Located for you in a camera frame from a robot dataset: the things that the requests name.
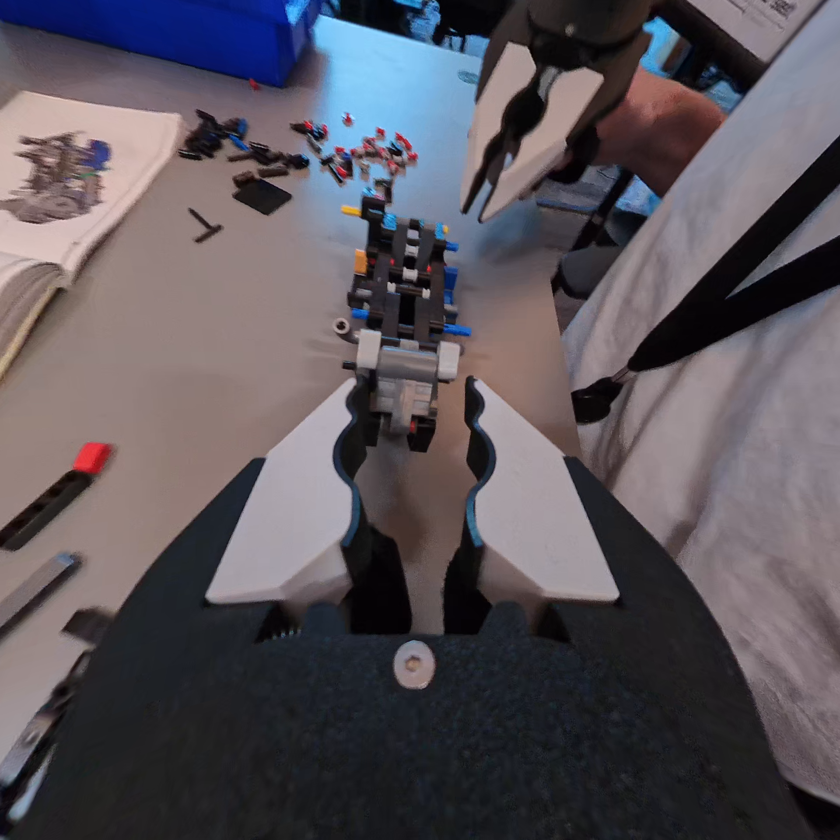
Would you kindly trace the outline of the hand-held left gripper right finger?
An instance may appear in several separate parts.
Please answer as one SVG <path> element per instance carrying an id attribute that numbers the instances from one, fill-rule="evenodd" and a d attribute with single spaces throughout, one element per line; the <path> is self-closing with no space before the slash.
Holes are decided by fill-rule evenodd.
<path id="1" fill-rule="evenodd" d="M 620 596 L 564 452 L 475 376 L 465 381 L 461 550 L 468 587 L 490 604 L 615 604 Z"/>

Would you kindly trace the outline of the person's right forearm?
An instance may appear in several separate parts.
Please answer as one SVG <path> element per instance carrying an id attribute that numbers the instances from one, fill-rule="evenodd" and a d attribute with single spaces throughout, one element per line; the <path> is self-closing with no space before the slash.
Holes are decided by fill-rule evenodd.
<path id="1" fill-rule="evenodd" d="M 592 164 L 622 167 L 662 198 L 726 118 L 698 91 L 639 66 L 624 100 L 595 127 Z"/>

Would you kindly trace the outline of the black badge reel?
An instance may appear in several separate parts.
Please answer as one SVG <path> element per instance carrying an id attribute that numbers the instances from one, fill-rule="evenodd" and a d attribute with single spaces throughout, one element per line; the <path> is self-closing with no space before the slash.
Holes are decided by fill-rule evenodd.
<path id="1" fill-rule="evenodd" d="M 570 398 L 576 424 L 597 424 L 608 417 L 623 387 L 623 382 L 613 377 L 603 377 L 586 387 L 572 391 Z"/>

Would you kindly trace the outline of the black office chair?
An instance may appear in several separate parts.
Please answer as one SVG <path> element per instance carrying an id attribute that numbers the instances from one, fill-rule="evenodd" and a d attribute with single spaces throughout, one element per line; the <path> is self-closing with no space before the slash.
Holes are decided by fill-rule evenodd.
<path id="1" fill-rule="evenodd" d="M 634 173 L 622 166 L 596 170 L 611 175 L 612 180 L 603 194 L 584 205 L 583 226 L 551 279 L 554 296 L 561 291 L 567 298 L 587 299 L 648 220 L 647 188 L 643 188 L 641 207 L 627 204 L 626 194 L 637 179 Z"/>

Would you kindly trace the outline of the black lego technic assembly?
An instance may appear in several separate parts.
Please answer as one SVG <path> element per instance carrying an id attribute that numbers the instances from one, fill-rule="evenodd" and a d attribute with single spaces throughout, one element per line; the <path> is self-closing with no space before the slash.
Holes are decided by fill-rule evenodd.
<path id="1" fill-rule="evenodd" d="M 366 188 L 358 206 L 342 213 L 367 224 L 365 245 L 353 258 L 347 294 L 355 357 L 343 362 L 369 383 L 366 439 L 403 437 L 426 453 L 438 424 L 438 391 L 453 382 L 464 353 L 459 338 L 458 269 L 447 263 L 458 244 L 448 227 L 391 210 L 392 183 Z"/>

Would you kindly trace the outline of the small black lego piece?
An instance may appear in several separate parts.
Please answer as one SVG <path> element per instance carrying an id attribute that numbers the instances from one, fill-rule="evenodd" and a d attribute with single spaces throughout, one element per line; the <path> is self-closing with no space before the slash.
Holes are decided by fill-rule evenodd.
<path id="1" fill-rule="evenodd" d="M 115 615 L 100 607 L 86 607 L 75 611 L 61 633 L 89 648 L 99 646 L 112 626 Z"/>

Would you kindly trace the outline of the red lego brick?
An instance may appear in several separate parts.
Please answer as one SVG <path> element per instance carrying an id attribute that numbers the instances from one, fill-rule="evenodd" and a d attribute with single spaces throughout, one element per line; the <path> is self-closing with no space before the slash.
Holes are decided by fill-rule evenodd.
<path id="1" fill-rule="evenodd" d="M 112 454 L 111 444 L 87 442 L 80 448 L 71 469 L 84 476 L 99 476 Z"/>

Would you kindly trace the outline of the lego instruction booklet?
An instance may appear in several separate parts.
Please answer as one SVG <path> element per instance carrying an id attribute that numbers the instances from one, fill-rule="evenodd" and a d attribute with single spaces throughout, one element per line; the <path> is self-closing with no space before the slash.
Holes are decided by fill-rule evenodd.
<path id="1" fill-rule="evenodd" d="M 176 113 L 2 86 L 1 376 L 174 155 Z"/>

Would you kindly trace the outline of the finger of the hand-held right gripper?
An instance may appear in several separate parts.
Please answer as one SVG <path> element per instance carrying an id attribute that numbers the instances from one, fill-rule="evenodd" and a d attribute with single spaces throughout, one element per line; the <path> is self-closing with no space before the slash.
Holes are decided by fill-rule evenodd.
<path id="1" fill-rule="evenodd" d="M 524 134 L 518 152 L 498 176 L 479 216 L 496 216 L 521 199 L 565 154 L 567 139 L 603 83 L 603 75 L 588 68 L 561 72 L 548 88 L 545 109 L 537 125 Z"/>
<path id="2" fill-rule="evenodd" d="M 541 153 L 521 138 L 504 169 L 512 132 L 521 117 L 521 105 L 539 101 L 535 82 L 537 66 L 529 48 L 507 43 L 479 94 L 467 137 L 466 158 L 460 186 L 459 208 L 467 214 L 484 184 L 492 186 L 481 215 L 494 215 L 518 199 L 544 169 Z"/>

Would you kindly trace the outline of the blue storage bin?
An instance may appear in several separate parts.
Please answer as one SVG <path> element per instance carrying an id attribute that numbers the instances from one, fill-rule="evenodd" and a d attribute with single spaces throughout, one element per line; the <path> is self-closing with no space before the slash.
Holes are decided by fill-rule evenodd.
<path id="1" fill-rule="evenodd" d="M 2 1 L 5 23 L 282 87 L 321 1 Z"/>

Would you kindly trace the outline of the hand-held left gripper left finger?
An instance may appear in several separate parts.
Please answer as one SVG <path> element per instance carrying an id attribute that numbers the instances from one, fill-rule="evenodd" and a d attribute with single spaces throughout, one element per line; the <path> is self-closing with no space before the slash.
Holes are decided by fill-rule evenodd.
<path id="1" fill-rule="evenodd" d="M 338 605 L 370 564 L 354 479 L 369 396 L 342 383 L 263 459 L 207 591 L 214 605 Z"/>

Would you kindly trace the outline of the long black lego beam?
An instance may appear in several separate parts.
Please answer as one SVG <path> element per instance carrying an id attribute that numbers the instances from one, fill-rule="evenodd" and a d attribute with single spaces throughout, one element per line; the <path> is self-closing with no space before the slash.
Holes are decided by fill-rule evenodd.
<path id="1" fill-rule="evenodd" d="M 16 551 L 54 520 L 88 489 L 93 476 L 71 469 L 44 490 L 26 508 L 1 528 L 1 549 Z"/>

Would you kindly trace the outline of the grey black lego part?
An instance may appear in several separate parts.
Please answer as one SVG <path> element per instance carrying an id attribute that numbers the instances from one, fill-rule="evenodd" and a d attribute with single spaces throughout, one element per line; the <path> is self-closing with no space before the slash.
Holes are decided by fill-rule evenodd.
<path id="1" fill-rule="evenodd" d="M 2 823 L 8 822 L 16 802 L 22 798 L 36 772 L 46 765 L 58 728 L 75 699 L 88 671 L 93 651 L 82 653 L 36 711 L 1 762 Z"/>

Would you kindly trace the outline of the black flat lego plate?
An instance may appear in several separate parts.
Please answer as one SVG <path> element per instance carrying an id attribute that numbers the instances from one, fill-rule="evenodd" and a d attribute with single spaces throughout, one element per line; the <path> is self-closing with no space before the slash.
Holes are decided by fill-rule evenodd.
<path id="1" fill-rule="evenodd" d="M 289 204 L 293 195 L 281 187 L 257 178 L 238 185 L 233 198 L 259 214 L 269 216 Z"/>

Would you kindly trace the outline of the pile of black lego pieces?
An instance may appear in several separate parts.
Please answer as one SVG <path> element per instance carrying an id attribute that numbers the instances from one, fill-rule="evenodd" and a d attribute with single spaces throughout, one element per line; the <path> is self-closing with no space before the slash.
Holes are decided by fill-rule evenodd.
<path id="1" fill-rule="evenodd" d="M 243 188 L 257 181 L 273 181 L 303 172 L 310 167 L 310 159 L 303 153 L 286 153 L 249 139 L 249 123 L 246 119 L 233 117 L 224 121 L 213 114 L 197 108 L 194 111 L 196 126 L 189 130 L 176 151 L 176 156 L 186 161 L 213 160 L 219 154 L 229 151 L 227 162 L 249 163 L 255 168 L 233 175 L 237 188 Z"/>

